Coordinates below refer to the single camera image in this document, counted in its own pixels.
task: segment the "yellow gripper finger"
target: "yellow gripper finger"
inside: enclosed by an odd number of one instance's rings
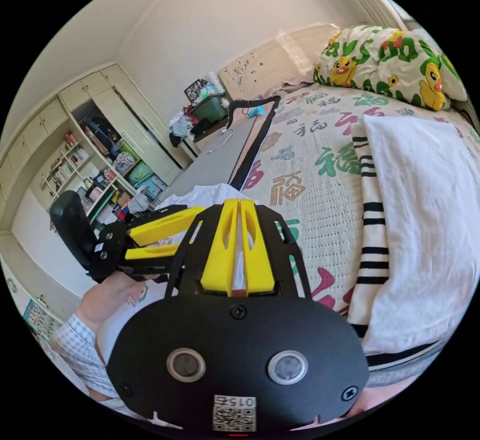
[[[150,246],[147,248],[130,248],[125,252],[125,260],[161,259],[173,257],[178,245]]]
[[[201,206],[194,206],[186,210],[178,211],[177,213],[168,215],[165,218],[160,218],[158,220],[145,223],[144,225],[136,226],[130,230],[129,235],[140,247],[154,244],[161,239],[188,230],[195,217],[204,210],[205,209]]]
[[[272,292],[275,288],[274,275],[253,200],[240,200],[240,215],[246,294]]]
[[[232,295],[237,243],[238,199],[225,200],[201,277],[201,286],[210,292]]]

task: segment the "label sticker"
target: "label sticker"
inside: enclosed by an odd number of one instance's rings
[[[254,396],[215,395],[213,430],[255,432],[257,430],[257,399]]]

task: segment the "bed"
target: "bed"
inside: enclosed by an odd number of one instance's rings
[[[365,89],[314,83],[314,58],[327,47],[332,29],[340,30],[316,25],[291,34],[289,42],[274,40],[218,74],[233,99],[263,99],[267,107],[238,156],[230,185],[283,216],[302,250],[313,299],[347,318],[361,261],[364,214],[351,126],[362,115],[450,123],[479,169],[480,137],[478,120],[464,108],[444,105],[433,111]],[[354,326],[362,337],[367,325]],[[372,353],[370,370],[434,356],[444,341],[398,354]]]

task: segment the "ceiling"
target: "ceiling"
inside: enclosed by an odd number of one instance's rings
[[[94,0],[79,11],[52,38],[25,77],[6,119],[0,152],[56,92],[114,61],[155,1]]]

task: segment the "white shirt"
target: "white shirt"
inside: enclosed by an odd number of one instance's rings
[[[87,387],[100,392],[110,400],[99,401],[101,405],[116,412],[145,420],[163,427],[179,428],[159,419],[146,419],[129,410],[120,399],[107,375],[107,369],[95,349],[95,333],[76,315],[56,330],[48,343],[40,342],[45,353],[54,365],[81,392],[89,395]]]

